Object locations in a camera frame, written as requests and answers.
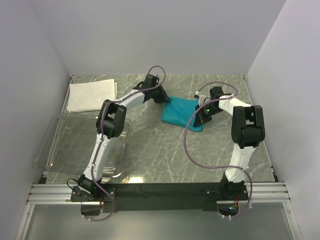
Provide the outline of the teal t shirt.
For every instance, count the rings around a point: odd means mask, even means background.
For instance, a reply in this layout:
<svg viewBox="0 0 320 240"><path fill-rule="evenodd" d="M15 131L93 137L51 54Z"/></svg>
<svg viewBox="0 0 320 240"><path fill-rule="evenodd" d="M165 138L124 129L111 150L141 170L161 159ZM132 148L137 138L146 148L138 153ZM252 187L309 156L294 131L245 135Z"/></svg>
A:
<svg viewBox="0 0 320 240"><path fill-rule="evenodd" d="M186 127L191 116L196 111L197 100L170 96L170 102L164 104L161 120L165 123Z"/></svg>

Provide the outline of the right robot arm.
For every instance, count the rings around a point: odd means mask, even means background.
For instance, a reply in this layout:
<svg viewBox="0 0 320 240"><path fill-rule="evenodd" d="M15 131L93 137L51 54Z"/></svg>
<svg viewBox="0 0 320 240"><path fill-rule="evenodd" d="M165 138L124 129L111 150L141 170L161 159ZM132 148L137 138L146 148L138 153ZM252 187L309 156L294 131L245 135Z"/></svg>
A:
<svg viewBox="0 0 320 240"><path fill-rule="evenodd" d="M250 105L237 99L231 93L224 93L222 87L215 86L209 90L210 96L195 93L198 104L194 127L199 127L212 120L212 116L227 112L232 116L231 139L233 152L229 167L220 181L219 195L230 200L245 192L246 169L253 152L265 139L263 109L260 105Z"/></svg>

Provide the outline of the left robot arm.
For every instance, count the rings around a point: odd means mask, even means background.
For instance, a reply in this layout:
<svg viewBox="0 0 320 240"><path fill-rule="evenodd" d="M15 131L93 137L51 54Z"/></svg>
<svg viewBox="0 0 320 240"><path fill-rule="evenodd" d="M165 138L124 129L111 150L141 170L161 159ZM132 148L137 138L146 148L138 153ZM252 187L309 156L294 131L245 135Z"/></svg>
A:
<svg viewBox="0 0 320 240"><path fill-rule="evenodd" d="M82 195L88 201L96 200L102 192L100 182L103 177L103 167L115 139L123 132L127 112L150 99L157 104L171 101L159 77L148 73L144 81L139 82L125 96L103 102L96 121L97 135L93 153L85 171L77 180Z"/></svg>

